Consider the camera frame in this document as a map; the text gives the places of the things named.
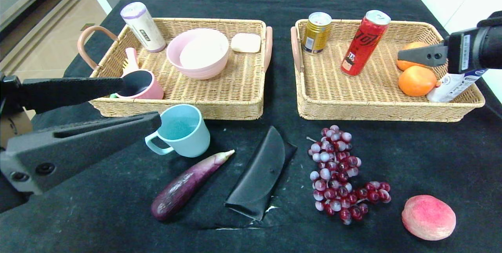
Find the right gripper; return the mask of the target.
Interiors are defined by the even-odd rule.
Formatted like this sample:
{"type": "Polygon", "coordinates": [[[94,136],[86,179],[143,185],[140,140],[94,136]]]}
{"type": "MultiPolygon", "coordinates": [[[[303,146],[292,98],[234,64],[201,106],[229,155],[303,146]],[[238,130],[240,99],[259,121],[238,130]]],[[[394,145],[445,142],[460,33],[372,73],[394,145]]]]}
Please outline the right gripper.
{"type": "Polygon", "coordinates": [[[464,74],[476,69],[501,69],[502,26],[484,26],[452,33],[445,44],[409,43],[397,54],[398,61],[429,67],[447,63],[448,73],[464,74]]]}

